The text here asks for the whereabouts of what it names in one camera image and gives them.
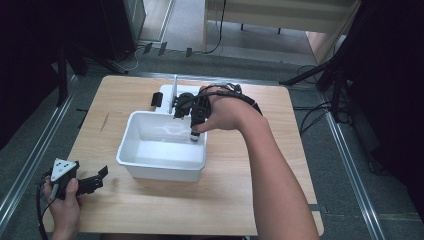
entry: hand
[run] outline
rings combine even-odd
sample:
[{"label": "hand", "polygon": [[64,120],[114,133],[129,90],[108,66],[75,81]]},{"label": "hand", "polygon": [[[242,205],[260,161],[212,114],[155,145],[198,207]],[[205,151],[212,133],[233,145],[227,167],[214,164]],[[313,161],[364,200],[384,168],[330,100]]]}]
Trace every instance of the hand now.
[{"label": "hand", "polygon": [[[223,89],[211,87],[203,93],[216,92],[217,90]],[[205,123],[193,126],[193,131],[200,133],[213,129],[242,131],[246,119],[264,119],[252,106],[237,98],[212,95],[209,96],[209,102],[212,110],[211,116]]]},{"label": "hand", "polygon": [[[80,205],[76,198],[78,180],[73,178],[66,186],[65,200],[56,199],[49,207],[54,220],[52,239],[75,239],[80,229]],[[44,183],[44,196],[50,202],[50,179]]]}]

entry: wooden table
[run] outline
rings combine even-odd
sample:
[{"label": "wooden table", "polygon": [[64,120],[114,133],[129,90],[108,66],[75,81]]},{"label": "wooden table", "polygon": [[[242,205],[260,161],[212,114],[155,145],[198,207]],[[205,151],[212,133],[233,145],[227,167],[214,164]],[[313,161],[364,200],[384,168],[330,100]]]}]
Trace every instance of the wooden table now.
[{"label": "wooden table", "polygon": [[[257,235],[247,149],[237,131],[208,133],[206,167],[197,183],[133,178],[116,161],[130,114],[153,110],[152,94],[172,81],[107,76],[93,100],[68,160],[80,161],[77,177],[109,167],[104,187],[84,196],[81,232],[184,235]],[[179,85],[208,85],[182,81]],[[269,120],[276,141],[311,206],[317,206],[288,90],[242,85]],[[324,229],[313,211],[319,233]],[[45,225],[52,231],[51,215]]]},{"label": "wooden table", "polygon": [[[340,36],[348,33],[360,2],[227,0],[224,22],[306,31],[315,59],[321,64]],[[206,51],[208,20],[221,21],[223,3],[223,0],[205,0],[203,51]]]}]

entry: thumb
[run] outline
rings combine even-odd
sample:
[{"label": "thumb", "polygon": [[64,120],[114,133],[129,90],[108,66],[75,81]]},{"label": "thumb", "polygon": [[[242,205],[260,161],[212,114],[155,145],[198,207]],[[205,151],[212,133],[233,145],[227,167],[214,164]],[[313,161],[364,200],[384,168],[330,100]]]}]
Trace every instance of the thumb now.
[{"label": "thumb", "polygon": [[78,191],[78,180],[76,178],[72,178],[68,182],[68,186],[66,186],[66,199],[65,201],[76,201],[76,194]]},{"label": "thumb", "polygon": [[194,132],[199,132],[199,133],[204,133],[204,132],[210,131],[212,129],[214,129],[213,117],[212,116],[206,122],[204,122],[202,124],[195,125],[192,128],[192,130]]}]

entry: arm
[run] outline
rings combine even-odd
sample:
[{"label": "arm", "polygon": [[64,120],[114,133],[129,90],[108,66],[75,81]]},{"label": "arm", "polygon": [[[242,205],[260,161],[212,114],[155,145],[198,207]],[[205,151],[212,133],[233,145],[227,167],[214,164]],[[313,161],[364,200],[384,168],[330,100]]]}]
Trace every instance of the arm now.
[{"label": "arm", "polygon": [[212,115],[193,130],[236,129],[242,134],[249,153],[259,237],[318,239],[305,195],[279,150],[268,121],[241,100],[218,96],[210,96],[209,100]]}]

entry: handheld controller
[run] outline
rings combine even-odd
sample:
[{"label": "handheld controller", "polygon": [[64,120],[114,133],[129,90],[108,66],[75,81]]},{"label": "handheld controller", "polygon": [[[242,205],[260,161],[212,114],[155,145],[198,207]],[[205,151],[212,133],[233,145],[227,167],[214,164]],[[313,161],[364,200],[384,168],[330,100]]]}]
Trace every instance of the handheld controller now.
[{"label": "handheld controller", "polygon": [[[217,90],[216,92],[206,92],[207,89],[211,87],[219,87],[223,90]],[[252,98],[242,94],[240,85],[233,85],[227,83],[224,85],[212,84],[207,86],[204,89],[201,89],[199,93],[194,96],[191,93],[182,93],[179,97],[174,98],[174,107],[175,114],[174,118],[184,118],[191,114],[191,124],[190,128],[197,124],[202,124],[210,117],[212,113],[211,105],[209,102],[209,96],[217,95],[224,97],[233,97],[238,98],[256,109],[260,114],[262,114],[258,104]],[[199,139],[200,133],[191,132],[190,140],[197,142]]]},{"label": "handheld controller", "polygon": [[[40,232],[41,238],[43,240],[48,240],[48,236],[43,224],[43,216],[47,208],[53,203],[56,199],[64,200],[66,197],[66,187],[68,186],[69,181],[72,178],[75,178],[77,175],[77,169],[79,168],[79,162],[70,162],[62,159],[56,159],[54,165],[47,172],[45,172],[42,177],[40,184],[37,186],[36,194],[36,205],[37,205],[37,217],[38,217],[38,230]],[[107,166],[102,168],[96,176],[85,178],[82,180],[78,179],[78,190],[76,196],[81,194],[90,194],[93,193],[97,188],[103,187],[103,178],[108,174]],[[41,195],[43,185],[47,176],[51,176],[51,186],[52,191],[50,194],[50,202],[44,211],[41,211]]]}]

